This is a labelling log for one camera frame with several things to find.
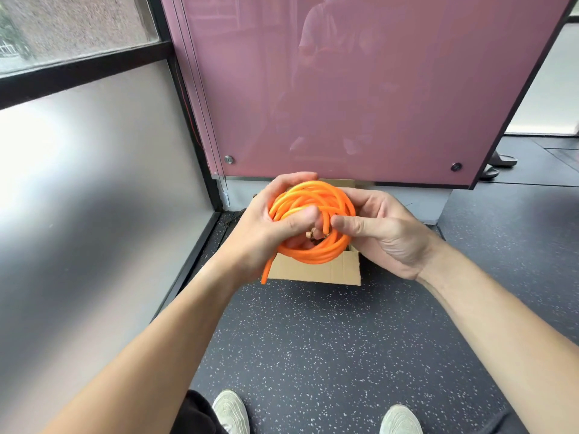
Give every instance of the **cardboard box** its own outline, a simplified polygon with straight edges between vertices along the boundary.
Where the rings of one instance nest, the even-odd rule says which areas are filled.
[[[354,187],[354,180],[322,180],[336,187]],[[360,286],[360,265],[358,250],[350,246],[331,262],[308,265],[291,257],[278,254],[273,261],[271,279],[298,280],[302,282],[322,282],[339,285]]]

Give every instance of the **sneaker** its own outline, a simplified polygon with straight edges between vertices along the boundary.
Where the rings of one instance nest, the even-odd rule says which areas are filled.
[[[420,423],[404,405],[392,405],[380,425],[380,434],[422,434]]]
[[[213,411],[229,434],[250,434],[250,420],[242,399],[231,390],[223,390],[213,402]]]

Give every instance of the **black slipper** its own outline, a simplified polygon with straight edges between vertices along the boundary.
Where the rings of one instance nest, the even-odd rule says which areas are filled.
[[[517,159],[509,155],[501,155],[495,151],[489,160],[489,164],[495,167],[513,167],[517,164]]]
[[[499,174],[499,171],[492,167],[490,164],[485,166],[485,170],[482,172],[481,177],[479,178],[481,181],[490,181],[496,178]]]

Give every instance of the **forearm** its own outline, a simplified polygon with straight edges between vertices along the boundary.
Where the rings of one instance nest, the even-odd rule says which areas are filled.
[[[168,433],[236,287],[209,261],[44,433]]]
[[[577,426],[579,348],[444,247],[419,281],[440,301],[531,434]]]

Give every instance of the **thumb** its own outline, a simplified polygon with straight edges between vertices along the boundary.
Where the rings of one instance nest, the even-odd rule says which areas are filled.
[[[362,218],[360,216],[332,216],[332,227],[352,237],[389,239],[397,235],[399,225],[393,218]]]
[[[283,242],[293,236],[306,233],[312,229],[315,221],[320,217],[320,210],[310,205],[287,218],[274,222],[273,231],[278,242]]]

